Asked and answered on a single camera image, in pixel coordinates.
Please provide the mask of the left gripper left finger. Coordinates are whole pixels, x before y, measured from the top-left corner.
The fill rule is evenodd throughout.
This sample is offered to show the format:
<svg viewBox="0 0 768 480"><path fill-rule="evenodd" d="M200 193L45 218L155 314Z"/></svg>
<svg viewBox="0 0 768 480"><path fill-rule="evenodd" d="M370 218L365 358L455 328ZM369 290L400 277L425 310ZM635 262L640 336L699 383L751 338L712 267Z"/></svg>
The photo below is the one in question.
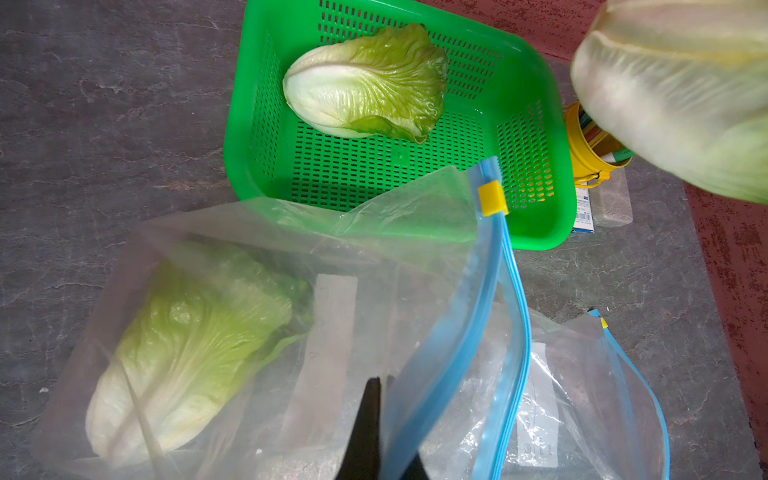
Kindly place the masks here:
<svg viewBox="0 0 768 480"><path fill-rule="evenodd" d="M366 382L336 480L379 478L381 393L381 380L370 378Z"/></svg>

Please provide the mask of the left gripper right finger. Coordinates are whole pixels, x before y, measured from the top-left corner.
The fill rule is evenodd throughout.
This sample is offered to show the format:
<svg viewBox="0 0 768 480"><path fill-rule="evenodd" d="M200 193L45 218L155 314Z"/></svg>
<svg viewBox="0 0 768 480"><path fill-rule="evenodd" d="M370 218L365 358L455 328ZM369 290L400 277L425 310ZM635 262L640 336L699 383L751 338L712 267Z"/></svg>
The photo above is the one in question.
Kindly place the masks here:
<svg viewBox="0 0 768 480"><path fill-rule="evenodd" d="M429 476L424 468L419 454L416 454L404 471L401 480L429 480Z"/></svg>

